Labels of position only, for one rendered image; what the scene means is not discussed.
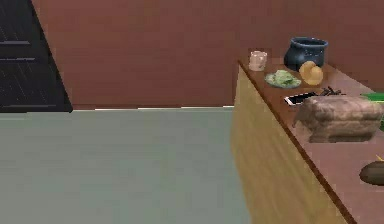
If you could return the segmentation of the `brown bread loaf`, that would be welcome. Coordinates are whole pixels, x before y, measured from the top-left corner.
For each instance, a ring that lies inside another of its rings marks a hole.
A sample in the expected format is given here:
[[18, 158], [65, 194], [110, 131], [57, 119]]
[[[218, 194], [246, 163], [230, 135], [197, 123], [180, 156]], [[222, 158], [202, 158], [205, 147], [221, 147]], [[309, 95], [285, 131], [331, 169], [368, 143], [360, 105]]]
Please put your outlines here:
[[365, 97], [314, 96], [305, 99], [292, 126], [304, 126], [310, 143], [369, 141], [380, 127], [384, 108]]

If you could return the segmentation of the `pale pink cup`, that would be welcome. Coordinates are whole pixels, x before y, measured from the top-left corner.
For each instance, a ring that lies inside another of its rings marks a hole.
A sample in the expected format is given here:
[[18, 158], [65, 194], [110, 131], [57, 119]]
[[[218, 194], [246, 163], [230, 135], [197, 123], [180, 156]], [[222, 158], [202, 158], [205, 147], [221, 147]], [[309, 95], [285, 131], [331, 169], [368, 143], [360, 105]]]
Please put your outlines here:
[[263, 71], [268, 54], [262, 51], [252, 51], [249, 57], [249, 69], [252, 71]]

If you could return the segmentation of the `wooden kitchen counter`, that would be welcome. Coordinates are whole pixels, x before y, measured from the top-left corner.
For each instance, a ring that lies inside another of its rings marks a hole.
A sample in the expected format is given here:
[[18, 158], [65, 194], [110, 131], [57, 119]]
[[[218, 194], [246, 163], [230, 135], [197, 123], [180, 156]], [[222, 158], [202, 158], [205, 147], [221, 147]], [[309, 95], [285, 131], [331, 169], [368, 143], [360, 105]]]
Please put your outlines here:
[[231, 150], [251, 224], [384, 224], [384, 186], [360, 170], [384, 159], [384, 132], [367, 142], [310, 143], [294, 124], [290, 89], [238, 62]]

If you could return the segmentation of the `white cell phone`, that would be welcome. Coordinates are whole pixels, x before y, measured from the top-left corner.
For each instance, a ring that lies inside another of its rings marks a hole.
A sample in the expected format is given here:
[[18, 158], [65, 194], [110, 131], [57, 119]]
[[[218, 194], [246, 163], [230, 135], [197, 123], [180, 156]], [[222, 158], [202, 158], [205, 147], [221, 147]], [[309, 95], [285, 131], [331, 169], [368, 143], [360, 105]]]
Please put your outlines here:
[[316, 96], [315, 92], [303, 93], [303, 94], [298, 94], [298, 95], [293, 95], [293, 96], [285, 97], [284, 101], [289, 106], [295, 106], [295, 105], [302, 104], [305, 99], [313, 97], [313, 96]]

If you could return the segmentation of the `dark blue pot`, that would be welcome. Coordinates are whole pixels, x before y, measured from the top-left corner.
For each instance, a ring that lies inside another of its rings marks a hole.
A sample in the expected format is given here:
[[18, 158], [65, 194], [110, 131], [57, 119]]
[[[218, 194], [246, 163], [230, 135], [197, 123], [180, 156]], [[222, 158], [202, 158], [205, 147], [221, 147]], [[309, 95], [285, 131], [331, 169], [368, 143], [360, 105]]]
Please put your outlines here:
[[312, 37], [294, 37], [284, 56], [284, 65], [298, 71], [307, 61], [313, 61], [317, 66], [322, 67], [325, 61], [325, 49], [328, 42]]

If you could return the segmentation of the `black room door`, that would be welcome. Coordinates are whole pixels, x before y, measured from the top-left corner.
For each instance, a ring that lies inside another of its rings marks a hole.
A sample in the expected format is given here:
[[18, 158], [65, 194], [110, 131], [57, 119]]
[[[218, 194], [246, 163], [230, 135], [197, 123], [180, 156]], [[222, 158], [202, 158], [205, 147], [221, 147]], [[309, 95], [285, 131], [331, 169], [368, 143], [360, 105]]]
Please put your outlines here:
[[0, 113], [72, 111], [32, 0], [0, 0]]

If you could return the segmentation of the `dark brown oval object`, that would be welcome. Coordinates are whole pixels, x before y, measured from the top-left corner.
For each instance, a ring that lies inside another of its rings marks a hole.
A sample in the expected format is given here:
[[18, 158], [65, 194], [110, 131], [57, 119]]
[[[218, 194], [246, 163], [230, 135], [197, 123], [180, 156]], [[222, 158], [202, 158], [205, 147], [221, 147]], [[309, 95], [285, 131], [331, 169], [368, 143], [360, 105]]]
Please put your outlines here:
[[365, 183], [384, 186], [384, 162], [374, 161], [365, 165], [361, 169], [359, 177]]

